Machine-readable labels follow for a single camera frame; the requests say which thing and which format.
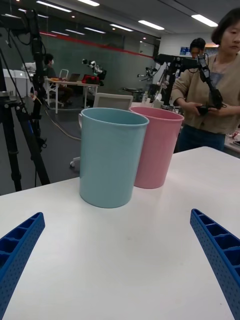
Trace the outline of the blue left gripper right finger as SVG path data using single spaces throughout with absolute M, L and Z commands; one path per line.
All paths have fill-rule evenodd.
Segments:
M 240 319 L 240 239 L 197 209 L 190 225 L 235 320 Z

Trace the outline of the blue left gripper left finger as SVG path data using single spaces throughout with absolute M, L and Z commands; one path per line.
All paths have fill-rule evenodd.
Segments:
M 45 228 L 38 212 L 0 239 L 0 319 L 4 317 L 29 257 Z

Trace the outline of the person's left hand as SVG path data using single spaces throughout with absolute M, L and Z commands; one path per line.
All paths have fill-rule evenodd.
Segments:
M 227 105 L 223 104 L 221 108 L 209 107 L 208 113 L 216 117 L 226 117 L 228 115 Z

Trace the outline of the person's right hand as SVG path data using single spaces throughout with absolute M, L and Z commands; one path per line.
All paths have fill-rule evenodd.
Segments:
M 183 109 L 185 111 L 190 112 L 191 114 L 200 115 L 199 108 L 202 107 L 203 105 L 201 103 L 196 103 L 196 102 L 186 102 Z

